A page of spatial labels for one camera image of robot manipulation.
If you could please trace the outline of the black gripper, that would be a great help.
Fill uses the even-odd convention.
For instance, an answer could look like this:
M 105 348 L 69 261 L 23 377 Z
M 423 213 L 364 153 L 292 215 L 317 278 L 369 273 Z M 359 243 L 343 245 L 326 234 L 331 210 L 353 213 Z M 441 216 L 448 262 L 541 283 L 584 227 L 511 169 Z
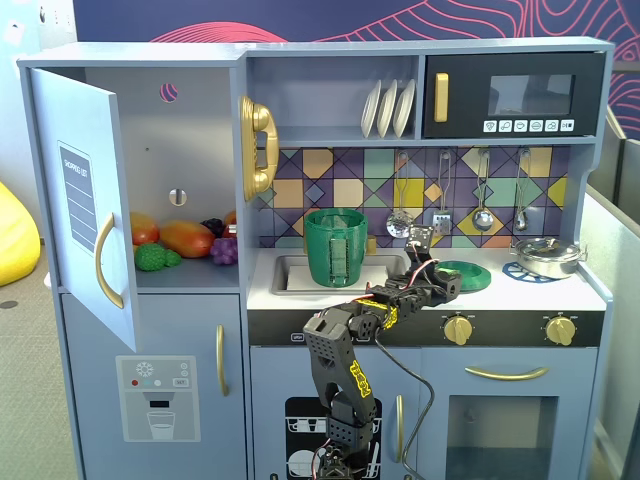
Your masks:
M 409 271 L 394 276 L 395 286 L 401 290 L 394 300 L 400 313 L 416 313 L 423 307 L 434 307 L 457 298 L 462 277 L 455 269 L 423 269 L 416 276 Z

